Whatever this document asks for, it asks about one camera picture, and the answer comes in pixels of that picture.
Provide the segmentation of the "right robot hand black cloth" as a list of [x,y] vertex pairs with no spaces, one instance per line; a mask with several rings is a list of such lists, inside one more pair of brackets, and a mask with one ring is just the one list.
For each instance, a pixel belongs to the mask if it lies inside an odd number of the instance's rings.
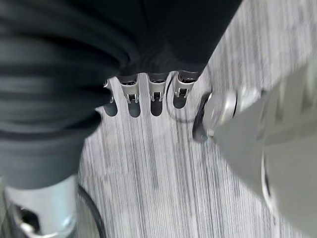
[[239,0],[3,0],[0,175],[29,238],[68,238],[76,224],[85,139],[117,77],[198,77]]

